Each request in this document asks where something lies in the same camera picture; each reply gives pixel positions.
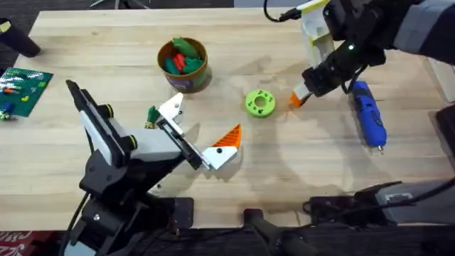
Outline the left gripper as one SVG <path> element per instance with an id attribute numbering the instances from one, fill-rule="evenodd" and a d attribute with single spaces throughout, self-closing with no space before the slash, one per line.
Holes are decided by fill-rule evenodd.
<path id="1" fill-rule="evenodd" d="M 183 94 L 177 93 L 159 108 L 148 110 L 145 127 L 125 129 L 114 118 L 109 104 L 97 107 L 101 124 L 114 142 L 109 145 L 97 139 L 97 148 L 108 164 L 124 166 L 130 159 L 145 162 L 175 159 L 182 155 L 194 169 L 204 165 L 208 171 L 217 171 L 234 159 L 242 139 L 242 125 L 237 124 L 227 134 L 219 138 L 202 154 L 184 139 L 178 124 L 183 119 Z"/>

